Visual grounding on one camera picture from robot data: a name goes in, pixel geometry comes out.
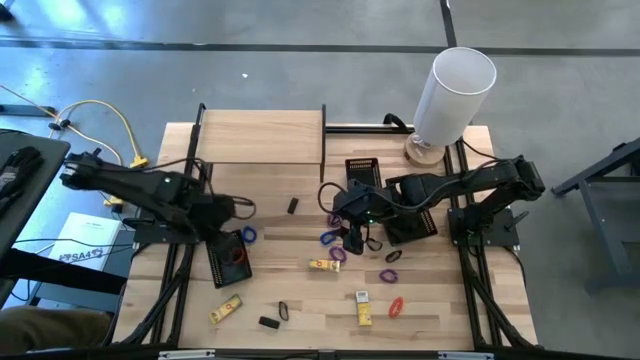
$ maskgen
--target white paper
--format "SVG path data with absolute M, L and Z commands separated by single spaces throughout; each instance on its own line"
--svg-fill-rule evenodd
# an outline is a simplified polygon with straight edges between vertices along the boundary
M 95 247 L 73 241 L 57 241 L 49 258 L 94 270 L 102 270 L 107 260 L 105 255 L 113 249 L 108 245 L 113 245 L 119 229 L 119 221 L 71 213 L 62 227 L 58 239 L 73 239 L 89 245 L 103 246 Z

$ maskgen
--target gray floor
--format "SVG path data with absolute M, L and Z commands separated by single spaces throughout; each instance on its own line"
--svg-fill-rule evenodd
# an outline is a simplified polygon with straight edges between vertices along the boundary
M 634 0 L 451 0 L 465 46 L 638 48 Z M 127 39 L 281 44 L 446 44 L 436 0 L 26 1 L 20 26 L 0 38 Z M 330 122 L 410 120 L 433 55 L 136 52 L 0 48 L 2 83 L 62 107 L 81 99 L 115 104 L 155 160 L 168 121 L 193 121 L 211 108 L 315 109 Z M 476 124 L 490 126 L 500 156 L 524 154 L 556 185 L 640 135 L 638 58 L 495 56 L 499 78 Z M 18 102 L 0 92 L 0 103 Z M 132 156 L 124 129 L 97 107 L 72 120 Z M 2 118 L 0 127 L 47 133 L 42 119 Z M 66 134 L 73 151 L 93 148 Z M 109 216 L 95 193 L 54 184 L 23 237 L 56 236 L 70 211 Z M 542 345 L 556 350 L 640 357 L 640 292 L 589 297 L 584 281 L 608 270 L 577 193 L 547 192 L 517 210 L 528 294 Z

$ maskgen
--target white lamp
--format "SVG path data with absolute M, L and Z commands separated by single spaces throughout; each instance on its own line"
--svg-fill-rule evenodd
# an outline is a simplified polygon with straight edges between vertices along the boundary
M 413 117 L 415 133 L 405 143 L 405 157 L 415 166 L 432 166 L 444 156 L 478 112 L 496 81 L 496 67 L 483 53 L 456 47 L 433 61 Z

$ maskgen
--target yellow box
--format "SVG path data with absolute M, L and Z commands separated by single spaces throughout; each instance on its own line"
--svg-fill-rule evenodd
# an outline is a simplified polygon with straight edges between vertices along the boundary
M 240 300 L 240 296 L 233 295 L 229 298 L 229 300 L 225 301 L 220 305 L 219 308 L 213 310 L 209 313 L 209 319 L 213 325 L 219 323 L 224 320 L 227 316 L 229 316 L 232 312 L 236 311 L 237 308 L 242 306 L 242 300 Z
M 356 308 L 358 309 L 358 325 L 371 326 L 371 304 L 368 291 L 356 291 Z
M 340 261 L 333 260 L 309 260 L 309 269 L 340 272 Z

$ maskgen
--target wooden table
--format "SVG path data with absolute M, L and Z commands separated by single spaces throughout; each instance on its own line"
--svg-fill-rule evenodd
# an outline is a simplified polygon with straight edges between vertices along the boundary
M 167 124 L 159 163 L 182 158 L 187 153 L 191 124 Z M 402 158 L 407 135 L 328 134 L 326 138 L 326 181 L 346 185 L 345 159 L 377 157 L 383 180 L 408 173 L 444 174 L 443 163 L 432 169 L 414 168 Z M 489 130 L 470 126 L 464 138 L 478 150 L 492 154 Z M 206 144 L 198 155 L 205 160 Z M 474 168 L 485 158 L 468 151 Z M 174 168 L 181 171 L 183 165 Z M 349 254 L 339 274 L 310 272 L 309 258 L 328 258 L 328 250 L 318 241 L 327 230 L 326 214 L 316 200 L 318 172 L 314 165 L 231 165 L 214 166 L 216 192 L 253 199 L 256 216 L 246 222 L 233 221 L 230 229 L 245 223 L 258 229 L 258 240 L 249 247 L 253 278 L 216 290 L 204 245 L 198 245 L 187 294 L 180 347 L 249 349 L 369 349 L 434 350 L 472 349 L 469 318 L 456 249 L 450 244 L 446 225 L 449 201 L 431 209 L 439 234 L 401 246 L 403 257 L 387 264 L 392 251 L 380 225 L 372 227 L 372 237 L 385 243 L 380 252 L 365 248 L 362 256 Z M 331 206 L 335 190 L 325 191 L 322 201 Z M 481 200 L 486 194 L 477 194 Z M 292 197 L 300 199 L 295 215 L 286 213 Z M 129 335 L 143 319 L 158 296 L 167 246 L 152 245 L 137 256 L 129 281 L 114 341 Z M 535 342 L 535 332 L 520 268 L 507 251 L 487 248 L 493 291 L 498 304 L 525 338 Z M 380 270 L 392 267 L 399 282 L 389 285 L 378 279 Z M 373 326 L 358 327 L 354 293 L 367 290 L 373 310 Z M 208 313 L 233 294 L 244 305 L 214 326 Z M 404 297 L 402 314 L 387 316 L 389 305 Z M 258 324 L 260 316 L 278 319 L 278 301 L 289 305 L 289 322 L 279 330 Z M 174 303 L 168 305 L 173 313 Z M 486 313 L 480 306 L 485 339 L 489 339 Z M 172 316 L 167 316 L 163 336 L 169 332 Z

